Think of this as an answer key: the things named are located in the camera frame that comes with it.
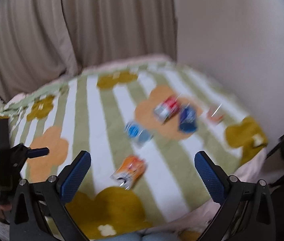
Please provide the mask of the beige curtain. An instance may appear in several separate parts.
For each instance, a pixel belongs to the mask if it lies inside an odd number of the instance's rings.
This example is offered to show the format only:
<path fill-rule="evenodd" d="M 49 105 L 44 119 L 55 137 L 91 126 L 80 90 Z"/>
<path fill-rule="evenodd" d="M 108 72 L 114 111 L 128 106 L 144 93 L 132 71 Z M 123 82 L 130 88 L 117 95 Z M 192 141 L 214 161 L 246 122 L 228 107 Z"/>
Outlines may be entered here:
<path fill-rule="evenodd" d="M 147 54 L 175 58 L 174 0 L 0 0 L 0 98 Z"/>

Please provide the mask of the red labelled plastic cup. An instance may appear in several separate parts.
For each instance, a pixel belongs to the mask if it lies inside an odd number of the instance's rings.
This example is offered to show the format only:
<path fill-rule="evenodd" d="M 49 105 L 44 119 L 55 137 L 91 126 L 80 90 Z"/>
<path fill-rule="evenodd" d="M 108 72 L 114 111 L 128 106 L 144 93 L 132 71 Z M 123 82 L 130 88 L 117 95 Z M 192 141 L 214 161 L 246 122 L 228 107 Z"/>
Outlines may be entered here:
<path fill-rule="evenodd" d="M 160 102 L 160 104 L 154 108 L 153 113 L 156 119 L 163 124 L 175 116 L 180 111 L 180 108 L 181 103 L 178 97 L 172 95 L 163 102 Z"/>

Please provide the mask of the clear cup orange print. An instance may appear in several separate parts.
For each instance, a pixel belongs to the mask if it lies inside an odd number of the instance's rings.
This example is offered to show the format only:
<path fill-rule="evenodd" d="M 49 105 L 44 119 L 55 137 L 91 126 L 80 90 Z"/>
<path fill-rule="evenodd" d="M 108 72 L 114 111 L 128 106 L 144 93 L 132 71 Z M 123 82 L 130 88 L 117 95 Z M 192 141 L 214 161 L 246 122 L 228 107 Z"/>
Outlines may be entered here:
<path fill-rule="evenodd" d="M 225 113 L 222 109 L 222 104 L 213 104 L 207 111 L 207 119 L 214 124 L 219 124 L 223 121 Z"/>

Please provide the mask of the orange labelled plastic cup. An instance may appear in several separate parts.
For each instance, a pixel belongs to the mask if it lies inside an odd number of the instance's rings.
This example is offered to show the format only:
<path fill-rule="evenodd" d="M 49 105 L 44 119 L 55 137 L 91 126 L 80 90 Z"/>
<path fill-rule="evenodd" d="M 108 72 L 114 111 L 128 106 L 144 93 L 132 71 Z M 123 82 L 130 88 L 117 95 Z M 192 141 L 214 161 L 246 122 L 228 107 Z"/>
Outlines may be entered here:
<path fill-rule="evenodd" d="M 120 167 L 111 175 L 125 190 L 131 189 L 146 170 L 146 161 L 136 155 L 126 157 Z"/>

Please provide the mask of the dark blue labelled cup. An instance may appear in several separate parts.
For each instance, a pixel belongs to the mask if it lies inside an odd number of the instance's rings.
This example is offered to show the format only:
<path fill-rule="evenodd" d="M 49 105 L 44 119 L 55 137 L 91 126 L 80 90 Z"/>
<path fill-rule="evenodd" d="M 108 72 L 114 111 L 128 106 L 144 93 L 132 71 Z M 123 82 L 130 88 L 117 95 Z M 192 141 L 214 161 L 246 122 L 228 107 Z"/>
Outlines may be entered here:
<path fill-rule="evenodd" d="M 196 110 L 192 105 L 185 104 L 181 106 L 178 129 L 183 133 L 194 133 L 197 130 Z"/>

